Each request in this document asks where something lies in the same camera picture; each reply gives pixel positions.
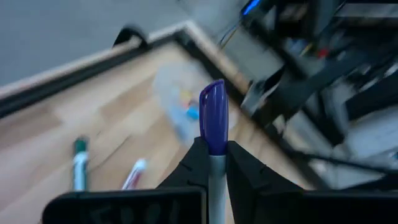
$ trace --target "green marker cap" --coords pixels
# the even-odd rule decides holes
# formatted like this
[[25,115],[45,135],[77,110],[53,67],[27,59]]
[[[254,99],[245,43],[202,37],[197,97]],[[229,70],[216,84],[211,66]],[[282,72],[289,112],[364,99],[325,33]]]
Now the green marker cap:
[[79,152],[86,152],[88,149],[87,145],[88,145],[87,137],[79,137],[78,139],[76,139],[74,143],[75,155],[78,154]]

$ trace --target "yellow object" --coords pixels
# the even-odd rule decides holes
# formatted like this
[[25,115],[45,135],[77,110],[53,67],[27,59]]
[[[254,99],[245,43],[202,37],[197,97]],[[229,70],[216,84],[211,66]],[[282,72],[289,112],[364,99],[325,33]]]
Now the yellow object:
[[180,100],[183,105],[189,105],[192,100],[192,93],[188,90],[182,90],[180,92]]

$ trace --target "green marker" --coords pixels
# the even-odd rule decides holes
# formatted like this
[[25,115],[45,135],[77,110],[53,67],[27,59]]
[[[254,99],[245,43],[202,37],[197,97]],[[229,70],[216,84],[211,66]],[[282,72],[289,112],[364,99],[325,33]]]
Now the green marker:
[[73,158],[73,189],[75,191],[87,190],[87,160],[88,140],[79,137],[73,144],[75,157]]

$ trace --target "purple marker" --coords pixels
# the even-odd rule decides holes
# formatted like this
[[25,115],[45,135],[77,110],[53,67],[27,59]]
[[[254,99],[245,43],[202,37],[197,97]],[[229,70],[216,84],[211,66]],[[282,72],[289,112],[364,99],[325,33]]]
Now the purple marker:
[[199,104],[200,136],[207,142],[210,155],[209,223],[225,223],[228,96],[224,80],[206,86]]

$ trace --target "wooden panel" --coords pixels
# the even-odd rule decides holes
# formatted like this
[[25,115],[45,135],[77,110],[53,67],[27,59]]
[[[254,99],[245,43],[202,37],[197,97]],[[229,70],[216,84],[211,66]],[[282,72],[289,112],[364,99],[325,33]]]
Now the wooden panel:
[[[190,32],[198,43],[208,43],[197,28]],[[212,46],[200,46],[214,53]],[[120,189],[142,157],[148,169],[138,187],[156,187],[174,170],[187,147],[179,143],[152,94],[152,82],[159,67],[191,60],[179,46],[168,44],[0,120],[0,223],[37,223],[52,198],[72,189],[72,144],[81,135],[90,138],[90,190]],[[215,60],[228,74],[237,71],[220,54]],[[238,72],[234,75],[244,90],[246,82]],[[33,80],[43,82],[40,77]],[[22,83],[22,89],[35,85]],[[7,89],[18,92],[15,85],[2,90]],[[238,107],[231,101],[229,105],[230,115],[237,119],[229,138],[279,174],[310,188]],[[226,216],[231,223],[230,204]]]

